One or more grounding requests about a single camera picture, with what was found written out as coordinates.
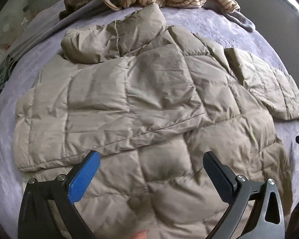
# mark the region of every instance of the beige down jacket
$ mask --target beige down jacket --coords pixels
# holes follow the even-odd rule
[[[100,169],[75,203],[98,238],[146,229],[149,239],[205,238],[227,208],[203,168],[210,150],[236,174],[273,178],[290,213],[289,163],[272,116],[299,117],[291,76],[168,27],[157,4],[71,29],[61,46],[18,101],[14,156],[45,181],[99,151]]]

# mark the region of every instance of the jacket sleeve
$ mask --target jacket sleeve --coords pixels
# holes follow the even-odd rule
[[[66,59],[73,63],[98,64],[123,57],[166,30],[164,15],[153,3],[108,25],[70,29],[65,33],[61,47]]]
[[[299,118],[299,89],[292,76],[241,49],[225,49],[225,55],[241,85],[260,100],[272,116],[283,120]]]

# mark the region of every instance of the jacket seam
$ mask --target jacket seam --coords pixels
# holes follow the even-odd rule
[[[238,100],[237,100],[237,98],[236,98],[236,96],[235,96],[235,94],[234,94],[234,92],[233,92],[233,89],[232,89],[232,87],[231,87],[231,85],[230,84],[232,84],[233,82],[231,82],[231,83],[229,83],[228,81],[228,78],[227,78],[227,76],[226,76],[226,79],[227,79],[227,83],[228,83],[228,87],[229,87],[229,90],[230,90],[230,92],[231,92],[231,94],[232,94],[232,96],[234,97],[234,100],[235,100],[235,102],[236,102],[236,105],[237,105],[237,108],[238,108],[238,111],[239,111],[239,115],[241,115],[241,109],[242,109],[242,107],[241,107],[241,105],[240,104],[238,104]]]
[[[36,91],[37,86],[34,87],[33,91],[33,100],[32,100],[32,105],[31,105],[31,119],[30,119],[30,126],[29,126],[29,139],[28,139],[28,159],[29,159],[29,165],[30,165],[30,136],[31,136],[31,126],[32,126],[32,116],[33,116],[33,104],[34,104],[34,95]]]
[[[103,197],[110,197],[110,196],[132,196],[132,195],[137,195],[137,194],[142,194],[142,193],[150,193],[148,191],[147,186],[145,186],[144,188],[146,188],[146,190],[134,192],[134,193],[109,193],[109,194],[101,195],[101,196],[82,197],[82,199],[103,198]]]
[[[257,155],[259,155],[260,152],[263,151],[264,149],[266,149],[266,148],[272,146],[272,145],[275,144],[275,143],[278,143],[276,138],[277,138],[277,137],[275,137],[275,139],[274,139],[271,143],[269,143],[268,145],[266,145],[266,146],[260,148],[260,149],[258,150],[258,154],[257,154]],[[182,178],[182,177],[191,177],[191,176],[193,176],[195,173],[201,172],[202,169],[203,169],[203,167],[200,168],[200,169],[197,170],[197,171],[194,171],[194,170],[193,170],[192,172],[187,173],[186,175],[176,176],[176,177],[172,177],[172,178],[165,179],[165,180],[150,181],[150,182],[146,182],[146,184],[149,184],[149,183],[161,183],[161,182],[171,181],[171,180],[173,180],[173,179]],[[247,167],[246,167],[246,174],[248,174],[248,175],[250,176],[249,171],[247,170]],[[149,189],[147,189],[147,190],[140,191],[140,192],[135,192],[135,193],[122,193],[122,194],[120,194],[120,193],[114,193],[114,194],[107,194],[107,195],[102,195],[102,196],[91,196],[91,197],[83,197],[83,198],[84,198],[84,199],[90,199],[90,198],[101,198],[101,197],[117,196],[117,195],[127,195],[127,196],[128,196],[128,195],[136,195],[136,194],[141,194],[141,193],[152,194],[152,193],[149,191]]]
[[[73,80],[73,76],[70,76],[69,86],[68,86],[68,90],[67,90],[67,102],[66,102],[67,118],[65,119],[65,123],[64,123],[64,141],[63,141],[63,147],[62,147],[64,150],[64,153],[66,152],[66,150],[65,150],[66,143],[65,142],[66,142],[66,138],[67,138],[67,126],[68,126],[68,122],[69,122],[69,94],[70,94],[70,86],[72,85],[72,80]]]
[[[276,78],[276,81],[277,81],[277,83],[278,83],[278,85],[279,85],[279,89],[280,89],[281,94],[282,94],[282,97],[283,97],[283,101],[284,101],[284,103],[285,103],[285,107],[286,107],[286,117],[289,117],[288,115],[290,115],[290,113],[289,113],[288,110],[287,110],[287,102],[286,102],[286,98],[285,98],[285,96],[284,96],[284,94],[283,94],[283,92],[282,92],[280,82],[278,82],[278,79],[277,79],[276,75],[275,75],[275,74],[273,74],[273,75],[274,75],[274,77]]]
[[[261,81],[261,83],[262,83],[262,87],[264,88],[265,92],[268,93],[268,90],[267,90],[266,85],[265,85],[265,81],[264,81],[264,79],[262,78],[262,76],[260,75],[259,68],[258,68],[257,64],[255,64],[255,62],[254,62],[254,57],[253,57],[253,55],[252,55],[251,53],[249,53],[249,52],[248,52],[248,54],[249,54],[249,56],[250,56],[250,58],[251,58],[251,61],[252,61],[253,65],[254,65],[255,71],[256,71],[257,75],[259,76],[259,79],[260,79],[260,81]]]
[[[201,113],[201,114],[198,114],[198,115],[193,116],[193,117],[191,117],[191,118],[189,118],[189,119],[187,119],[187,120],[183,120],[183,121],[181,121],[181,122],[179,122],[179,123],[176,123],[176,124],[173,124],[173,125],[170,125],[170,126],[167,126],[167,127],[159,128],[159,129],[156,129],[156,130],[149,131],[149,132],[147,132],[147,133],[139,134],[139,135],[137,135],[137,136],[132,136],[132,137],[125,138],[125,139],[122,139],[122,140],[119,140],[119,141],[115,141],[115,142],[112,142],[112,143],[109,143],[109,144],[106,144],[106,145],[99,146],[99,147],[97,147],[97,148],[91,148],[91,149],[88,149],[88,150],[86,150],[86,151],[84,151],[84,152],[82,152],[82,153],[79,153],[79,154],[77,154],[77,155],[67,156],[67,157],[63,157],[63,158],[59,158],[59,159],[54,159],[54,160],[50,160],[50,161],[45,161],[45,162],[43,162],[43,163],[39,163],[39,164],[31,165],[31,166],[26,166],[26,167],[22,167],[22,168],[20,168],[20,169],[21,169],[21,170],[24,170],[24,169],[28,169],[28,168],[32,168],[32,167],[36,167],[36,166],[41,165],[41,164],[46,164],[46,163],[50,163],[50,162],[60,161],[60,160],[68,159],[68,158],[71,158],[71,157],[76,157],[76,156],[80,156],[80,155],[83,155],[83,154],[87,154],[87,153],[90,152],[91,150],[97,150],[98,148],[102,148],[102,147],[109,146],[109,145],[112,145],[112,144],[115,144],[115,143],[118,143],[118,142],[122,142],[122,141],[125,141],[125,140],[128,140],[128,139],[132,139],[132,138],[135,138],[135,137],[138,137],[138,136],[143,136],[143,135],[146,135],[146,134],[155,132],[155,131],[159,131],[159,130],[163,130],[163,129],[166,129],[166,128],[173,127],[173,126],[175,126],[175,125],[181,124],[181,123],[183,123],[183,122],[185,122],[185,121],[191,120],[191,119],[196,118],[196,117],[198,117],[198,116],[200,116],[200,115],[203,115],[203,114],[206,114],[206,112]]]

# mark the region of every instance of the metal screw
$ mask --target metal screw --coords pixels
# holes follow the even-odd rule
[[[33,184],[33,183],[35,183],[35,178],[31,178],[30,180],[28,180],[28,183],[29,183],[29,184]]]
[[[65,174],[60,174],[60,175],[57,176],[56,179],[61,182],[61,181],[64,181],[66,177],[67,176]]]
[[[246,177],[243,176],[243,175],[238,175],[238,176],[237,176],[237,179],[238,179],[239,181],[241,181],[241,182],[244,182],[244,181],[246,180]]]
[[[274,185],[274,179],[268,179],[268,182],[269,182],[271,185]]]

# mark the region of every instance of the blue gripper pad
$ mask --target blue gripper pad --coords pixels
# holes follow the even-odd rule
[[[69,185],[68,198],[71,204],[81,200],[100,164],[101,157],[94,151]]]

